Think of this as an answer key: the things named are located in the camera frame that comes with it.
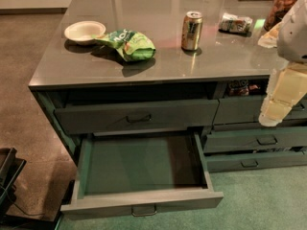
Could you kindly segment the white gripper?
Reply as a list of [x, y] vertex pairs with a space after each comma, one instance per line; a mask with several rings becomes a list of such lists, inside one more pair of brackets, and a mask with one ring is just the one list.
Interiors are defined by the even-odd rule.
[[307, 94], [307, 0], [297, 0], [283, 17], [277, 53], [292, 62], [272, 70], [258, 118], [264, 127], [280, 124]]

